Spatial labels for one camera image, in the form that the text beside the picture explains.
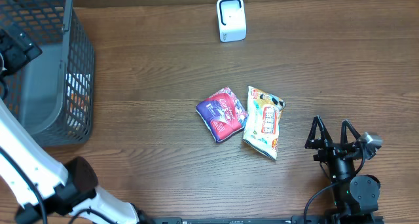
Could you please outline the yellow snack bag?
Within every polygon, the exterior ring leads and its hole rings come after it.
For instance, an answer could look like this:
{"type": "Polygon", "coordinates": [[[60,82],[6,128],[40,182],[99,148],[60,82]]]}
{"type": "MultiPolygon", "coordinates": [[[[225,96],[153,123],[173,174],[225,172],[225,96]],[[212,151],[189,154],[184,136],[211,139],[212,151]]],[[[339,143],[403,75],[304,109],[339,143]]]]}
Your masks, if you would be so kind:
{"type": "Polygon", "coordinates": [[[248,118],[243,140],[272,160],[278,156],[280,119],[286,102],[281,98],[248,86],[248,118]]]}

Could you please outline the red purple pad pack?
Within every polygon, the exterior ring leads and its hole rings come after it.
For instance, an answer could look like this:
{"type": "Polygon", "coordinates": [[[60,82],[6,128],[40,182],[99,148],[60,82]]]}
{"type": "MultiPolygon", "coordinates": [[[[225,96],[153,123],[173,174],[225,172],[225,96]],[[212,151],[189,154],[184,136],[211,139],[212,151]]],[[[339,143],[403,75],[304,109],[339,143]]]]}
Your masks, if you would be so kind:
{"type": "Polygon", "coordinates": [[[200,102],[196,111],[217,143],[244,129],[248,117],[244,106],[229,87],[200,102]]]}

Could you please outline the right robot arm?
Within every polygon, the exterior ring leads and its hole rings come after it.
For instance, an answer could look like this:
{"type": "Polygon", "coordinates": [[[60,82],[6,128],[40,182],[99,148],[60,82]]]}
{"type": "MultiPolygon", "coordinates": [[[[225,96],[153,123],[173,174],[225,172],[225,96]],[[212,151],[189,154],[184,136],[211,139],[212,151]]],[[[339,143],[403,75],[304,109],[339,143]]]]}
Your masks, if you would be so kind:
{"type": "Polygon", "coordinates": [[[330,184],[315,193],[306,203],[302,221],[307,223],[383,223],[375,217],[378,210],[381,183],[372,175],[361,175],[367,160],[371,160],[382,147],[378,134],[360,134],[350,121],[341,124],[340,141],[335,143],[321,117],[313,119],[305,148],[317,153],[313,156],[330,184]],[[335,208],[323,215],[308,216],[308,209],[315,198],[330,190],[335,208]]]}

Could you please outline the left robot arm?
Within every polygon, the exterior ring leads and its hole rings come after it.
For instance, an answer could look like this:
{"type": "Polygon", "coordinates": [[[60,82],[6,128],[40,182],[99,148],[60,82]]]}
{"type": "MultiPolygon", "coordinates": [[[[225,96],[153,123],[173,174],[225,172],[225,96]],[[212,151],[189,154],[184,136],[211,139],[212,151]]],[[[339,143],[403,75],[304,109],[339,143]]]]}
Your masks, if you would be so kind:
{"type": "Polygon", "coordinates": [[[19,203],[16,222],[47,222],[49,214],[149,222],[102,188],[86,159],[61,163],[45,151],[89,138],[93,86],[94,50],[83,34],[64,31],[43,45],[21,29],[1,30],[1,177],[19,203]]]}

